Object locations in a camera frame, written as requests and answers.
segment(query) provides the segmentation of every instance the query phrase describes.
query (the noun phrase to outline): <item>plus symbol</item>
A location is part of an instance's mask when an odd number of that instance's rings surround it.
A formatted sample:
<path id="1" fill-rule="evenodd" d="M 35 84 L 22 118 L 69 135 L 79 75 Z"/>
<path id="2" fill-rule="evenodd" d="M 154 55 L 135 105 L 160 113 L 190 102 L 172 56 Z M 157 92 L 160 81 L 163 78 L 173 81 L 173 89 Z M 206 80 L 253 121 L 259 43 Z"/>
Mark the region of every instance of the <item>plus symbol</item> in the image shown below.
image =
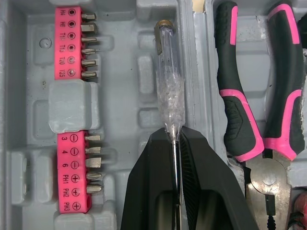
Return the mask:
<path id="1" fill-rule="evenodd" d="M 81 208 L 81 205 L 78 202 L 75 202 L 75 203 L 72 204 L 72 208 L 74 210 L 79 210 Z"/>

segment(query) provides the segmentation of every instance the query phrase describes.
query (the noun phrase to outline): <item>torx bit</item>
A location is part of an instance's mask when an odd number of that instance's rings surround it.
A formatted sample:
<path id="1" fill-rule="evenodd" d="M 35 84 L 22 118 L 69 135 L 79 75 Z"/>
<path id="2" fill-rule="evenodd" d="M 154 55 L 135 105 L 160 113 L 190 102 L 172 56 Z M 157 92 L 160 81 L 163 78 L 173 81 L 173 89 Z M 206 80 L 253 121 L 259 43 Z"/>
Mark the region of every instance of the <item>torx bit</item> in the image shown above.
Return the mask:
<path id="1" fill-rule="evenodd" d="M 86 193 L 94 194 L 98 193 L 102 190 L 102 186 L 99 184 L 89 184 L 86 186 Z"/>
<path id="2" fill-rule="evenodd" d="M 96 37 L 82 37 L 81 41 L 82 42 L 97 42 L 97 38 Z"/>
<path id="3" fill-rule="evenodd" d="M 96 14 L 95 13 L 83 13 L 81 14 L 81 18 L 83 20 L 96 20 Z"/>
<path id="4" fill-rule="evenodd" d="M 96 53 L 96 50 L 95 49 L 83 49 L 83 50 L 81 50 L 81 53 L 83 53 L 83 54 L 94 54 L 94 53 Z"/>
<path id="5" fill-rule="evenodd" d="M 89 135 L 84 137 L 85 140 L 96 141 L 100 140 L 100 135 Z"/>
<path id="6" fill-rule="evenodd" d="M 82 60 L 81 65 L 84 67 L 96 66 L 96 60 Z"/>
<path id="7" fill-rule="evenodd" d="M 96 78 L 97 73 L 95 71 L 85 71 L 81 73 L 81 77 L 85 79 Z"/>
<path id="8" fill-rule="evenodd" d="M 101 157 L 88 158 L 85 160 L 85 165 L 87 168 L 100 168 Z"/>
<path id="9" fill-rule="evenodd" d="M 100 152 L 101 152 L 101 147 L 91 147 L 85 149 L 86 154 L 99 154 Z"/>
<path id="10" fill-rule="evenodd" d="M 81 23 L 81 31 L 84 33 L 97 33 L 97 25 L 95 23 Z"/>
<path id="11" fill-rule="evenodd" d="M 100 177 L 102 177 L 102 175 L 101 173 L 98 173 L 98 172 L 87 172 L 86 173 L 87 180 L 97 180 Z"/>

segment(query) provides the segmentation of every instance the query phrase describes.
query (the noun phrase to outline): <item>circular symbol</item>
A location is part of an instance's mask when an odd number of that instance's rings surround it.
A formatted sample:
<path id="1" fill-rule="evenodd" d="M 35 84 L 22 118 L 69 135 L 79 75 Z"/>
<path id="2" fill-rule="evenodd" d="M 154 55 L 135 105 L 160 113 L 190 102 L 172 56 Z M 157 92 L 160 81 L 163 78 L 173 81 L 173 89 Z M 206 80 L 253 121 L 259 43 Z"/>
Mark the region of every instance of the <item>circular symbol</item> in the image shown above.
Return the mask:
<path id="1" fill-rule="evenodd" d="M 77 156 L 78 153 L 79 153 L 79 150 L 78 150 L 77 148 L 72 148 L 72 149 L 71 149 L 71 155 L 72 155 L 72 156 Z"/>
<path id="2" fill-rule="evenodd" d="M 78 195 L 80 195 L 80 191 L 79 191 L 78 188 L 74 188 L 74 189 L 72 190 L 71 194 L 72 194 L 73 196 L 78 196 Z"/>
<path id="3" fill-rule="evenodd" d="M 70 140 L 71 142 L 76 142 L 78 140 L 78 136 L 76 134 L 71 134 Z"/>
<path id="4" fill-rule="evenodd" d="M 71 163 L 71 168 L 72 169 L 77 169 L 79 167 L 79 163 L 77 162 L 77 161 L 73 161 L 72 163 Z"/>
<path id="5" fill-rule="evenodd" d="M 75 21 L 69 21 L 69 22 L 68 22 L 68 26 L 69 26 L 70 28 L 75 27 L 75 25 L 76 25 L 76 22 L 75 22 Z"/>
<path id="6" fill-rule="evenodd" d="M 72 204 L 72 208 L 73 208 L 74 210 L 79 210 L 79 209 L 81 208 L 81 205 L 80 205 L 78 202 L 74 202 L 74 203 Z"/>
<path id="7" fill-rule="evenodd" d="M 70 16 L 74 16 L 76 14 L 76 10 L 75 9 L 70 9 L 70 10 L 68 10 L 68 14 Z"/>
<path id="8" fill-rule="evenodd" d="M 67 37 L 69 38 L 69 39 L 74 39 L 75 37 L 76 37 L 76 34 L 75 33 L 73 33 L 73 32 L 70 32 L 68 35 L 67 35 Z"/>
<path id="9" fill-rule="evenodd" d="M 75 75 L 76 74 L 76 71 L 74 70 L 74 69 L 69 69 L 68 71 L 67 71 L 67 74 L 68 74 L 68 76 L 73 76 L 73 75 Z"/>
<path id="10" fill-rule="evenodd" d="M 75 45 L 73 45 L 73 44 L 68 45 L 68 51 L 72 52 L 75 49 L 76 49 Z"/>
<path id="11" fill-rule="evenodd" d="M 67 62 L 68 62 L 69 64 L 73 64 L 73 63 L 75 62 L 75 57 L 73 57 L 73 56 L 68 57 L 68 58 L 67 58 Z"/>
<path id="12" fill-rule="evenodd" d="M 77 183 L 80 180 L 80 177 L 76 174 L 72 175 L 71 181 Z"/>
<path id="13" fill-rule="evenodd" d="M 39 41 L 39 47 L 42 49 L 49 49 L 51 47 L 51 40 L 48 37 L 44 37 Z"/>

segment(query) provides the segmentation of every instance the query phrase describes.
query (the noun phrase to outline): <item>pliers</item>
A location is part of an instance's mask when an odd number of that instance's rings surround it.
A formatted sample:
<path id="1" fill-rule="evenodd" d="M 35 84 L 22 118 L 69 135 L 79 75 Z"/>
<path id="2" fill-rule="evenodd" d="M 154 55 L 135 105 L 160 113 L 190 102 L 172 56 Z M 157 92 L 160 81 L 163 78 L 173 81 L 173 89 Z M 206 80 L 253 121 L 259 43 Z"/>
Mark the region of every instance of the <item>pliers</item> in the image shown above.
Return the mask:
<path id="1" fill-rule="evenodd" d="M 250 169 L 246 199 L 259 229 L 284 230 L 291 194 L 286 167 L 305 148 L 301 121 L 303 49 L 291 4 L 279 2 L 268 14 L 276 87 L 262 138 L 237 70 L 237 13 L 237 4 L 227 1 L 219 5 L 216 14 L 217 82 L 228 118 L 224 143 L 227 152 L 239 162 L 245 161 Z"/>

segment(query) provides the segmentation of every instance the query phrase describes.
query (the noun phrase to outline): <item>molded plastic compartment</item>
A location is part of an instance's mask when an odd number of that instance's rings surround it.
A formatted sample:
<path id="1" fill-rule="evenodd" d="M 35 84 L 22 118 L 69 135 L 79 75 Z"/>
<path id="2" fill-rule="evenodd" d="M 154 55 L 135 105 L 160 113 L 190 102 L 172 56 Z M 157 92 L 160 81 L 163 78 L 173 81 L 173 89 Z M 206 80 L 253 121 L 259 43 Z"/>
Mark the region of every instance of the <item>molded plastic compartment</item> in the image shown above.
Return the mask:
<path id="1" fill-rule="evenodd" d="M 98 62 L 102 126 L 93 133 L 103 137 L 102 153 L 116 160 L 99 170 L 106 174 L 98 181 L 103 192 L 92 196 L 87 214 L 58 212 L 56 134 L 48 125 L 55 5 L 81 5 L 97 14 L 99 42 L 90 45 L 97 53 L 88 58 Z M 216 83 L 206 69 L 198 70 L 191 1 L 0 0 L 0 6 L 0 230 L 120 228 L 129 173 L 150 134 L 163 126 L 154 43 L 154 26 L 161 19 L 178 27 L 186 126 L 205 135 L 226 161 L 224 108 L 211 100 L 211 93 L 221 100 Z M 213 129 L 219 117 L 224 126 Z"/>

